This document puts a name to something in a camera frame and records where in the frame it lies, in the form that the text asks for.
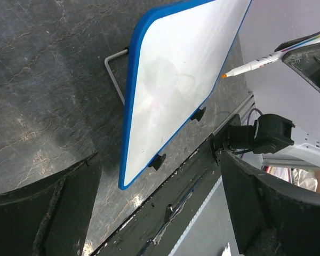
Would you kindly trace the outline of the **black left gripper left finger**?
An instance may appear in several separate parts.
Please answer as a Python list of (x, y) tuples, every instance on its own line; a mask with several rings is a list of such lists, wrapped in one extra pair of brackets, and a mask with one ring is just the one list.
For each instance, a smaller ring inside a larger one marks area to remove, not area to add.
[(98, 153), (0, 194), (0, 255), (81, 255), (101, 179)]

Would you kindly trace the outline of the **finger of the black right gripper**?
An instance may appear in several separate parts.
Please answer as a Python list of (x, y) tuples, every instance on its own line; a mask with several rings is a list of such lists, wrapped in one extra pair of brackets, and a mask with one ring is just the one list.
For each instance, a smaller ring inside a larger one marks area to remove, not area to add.
[(282, 62), (320, 93), (320, 43), (292, 50)]

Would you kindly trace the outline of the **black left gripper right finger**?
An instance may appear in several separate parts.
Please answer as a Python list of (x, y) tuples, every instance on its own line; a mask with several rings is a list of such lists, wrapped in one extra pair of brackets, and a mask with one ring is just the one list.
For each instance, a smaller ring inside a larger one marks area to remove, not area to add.
[(220, 157), (222, 183), (242, 255), (320, 255), (320, 194)]

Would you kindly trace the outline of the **white orange marker pen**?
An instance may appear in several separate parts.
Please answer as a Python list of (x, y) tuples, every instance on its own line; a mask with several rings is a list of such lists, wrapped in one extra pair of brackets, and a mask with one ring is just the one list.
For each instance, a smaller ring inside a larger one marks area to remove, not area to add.
[(282, 43), (273, 53), (264, 56), (262, 58), (258, 58), (253, 60), (247, 64), (239, 66), (237, 68), (232, 69), (231, 71), (221, 75), (221, 78), (227, 78), (232, 76), (237, 76), (258, 68), (262, 68), (266, 65), (274, 63), (278, 60), (281, 60), (284, 54), (299, 49), (301, 47), (315, 45), (320, 43), (320, 32), (314, 33), (309, 36), (305, 36), (302, 38), (298, 38), (292, 41)]

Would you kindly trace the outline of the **blue framed whiteboard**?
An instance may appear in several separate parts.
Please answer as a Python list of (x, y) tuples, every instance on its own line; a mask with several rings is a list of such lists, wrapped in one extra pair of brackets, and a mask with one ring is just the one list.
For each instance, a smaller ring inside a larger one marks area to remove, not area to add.
[(128, 188), (214, 90), (250, 1), (154, 7), (129, 44), (118, 186)]

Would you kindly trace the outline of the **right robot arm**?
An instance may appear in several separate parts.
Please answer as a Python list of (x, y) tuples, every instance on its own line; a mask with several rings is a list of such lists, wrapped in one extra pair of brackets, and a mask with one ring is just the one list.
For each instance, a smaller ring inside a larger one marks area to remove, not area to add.
[[(320, 93), (320, 35), (283, 43), (274, 53), (235, 68), (223, 77), (237, 76), (279, 60)], [(320, 140), (276, 114), (263, 114), (253, 125), (226, 125), (211, 137), (210, 146), (213, 156), (224, 150), (235, 155), (281, 153), (320, 168)]]

